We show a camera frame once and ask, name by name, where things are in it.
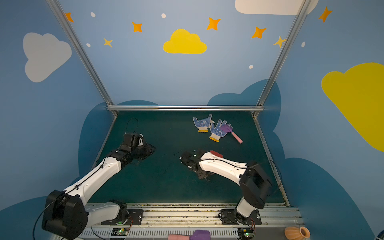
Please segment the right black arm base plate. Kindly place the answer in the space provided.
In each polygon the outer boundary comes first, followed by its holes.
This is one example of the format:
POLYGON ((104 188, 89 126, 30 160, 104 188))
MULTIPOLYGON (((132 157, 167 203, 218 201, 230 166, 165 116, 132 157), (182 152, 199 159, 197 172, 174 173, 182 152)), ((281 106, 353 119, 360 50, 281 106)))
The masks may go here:
POLYGON ((223 225, 261 225, 262 220, 259 210, 254 210, 247 218, 235 213, 232 209, 222 209, 218 217, 223 225))

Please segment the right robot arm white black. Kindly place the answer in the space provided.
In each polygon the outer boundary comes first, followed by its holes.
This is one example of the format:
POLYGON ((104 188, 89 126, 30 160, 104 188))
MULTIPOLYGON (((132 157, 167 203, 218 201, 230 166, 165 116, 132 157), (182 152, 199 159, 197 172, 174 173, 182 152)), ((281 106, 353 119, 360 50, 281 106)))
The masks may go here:
POLYGON ((260 164, 234 162, 215 151, 203 150, 186 151, 179 160, 200 180, 216 174, 236 183, 243 195, 234 210, 239 219, 246 220, 254 211, 263 209, 272 194, 273 183, 260 164))

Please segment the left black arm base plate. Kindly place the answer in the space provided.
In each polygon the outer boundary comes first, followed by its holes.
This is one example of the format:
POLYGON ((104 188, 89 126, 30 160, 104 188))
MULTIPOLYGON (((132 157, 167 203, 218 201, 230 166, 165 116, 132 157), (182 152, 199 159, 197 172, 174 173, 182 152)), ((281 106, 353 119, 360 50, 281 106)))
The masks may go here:
POLYGON ((101 222, 101 225, 102 226, 112 226, 112 225, 115 225, 115 226, 131 226, 131 225, 132 226, 133 225, 139 226, 142 223, 143 213, 144 213, 143 210, 130 209, 130 210, 127 210, 126 215, 123 215, 122 217, 118 216, 113 220, 103 221, 103 222, 101 222))

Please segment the red square paper sheet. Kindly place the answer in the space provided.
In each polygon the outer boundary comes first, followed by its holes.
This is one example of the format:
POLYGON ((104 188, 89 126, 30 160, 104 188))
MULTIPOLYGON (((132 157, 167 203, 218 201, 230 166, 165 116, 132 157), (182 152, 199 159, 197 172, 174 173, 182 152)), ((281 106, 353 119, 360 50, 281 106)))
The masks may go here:
POLYGON ((218 158, 223 158, 223 155, 219 154, 218 152, 216 151, 210 151, 210 153, 215 156, 215 157, 218 157, 218 158))

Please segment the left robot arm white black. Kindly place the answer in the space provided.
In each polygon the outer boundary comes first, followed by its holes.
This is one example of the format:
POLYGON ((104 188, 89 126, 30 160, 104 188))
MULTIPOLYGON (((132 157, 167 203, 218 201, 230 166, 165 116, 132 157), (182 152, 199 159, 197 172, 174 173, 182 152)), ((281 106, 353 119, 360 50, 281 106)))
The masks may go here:
POLYGON ((110 151, 93 170, 63 191, 54 190, 40 214, 42 229, 67 240, 76 239, 84 229, 107 222, 130 224, 127 205, 112 200, 100 207, 87 207, 91 197, 114 175, 134 160, 142 161, 156 151, 138 133, 126 133, 121 145, 110 151))

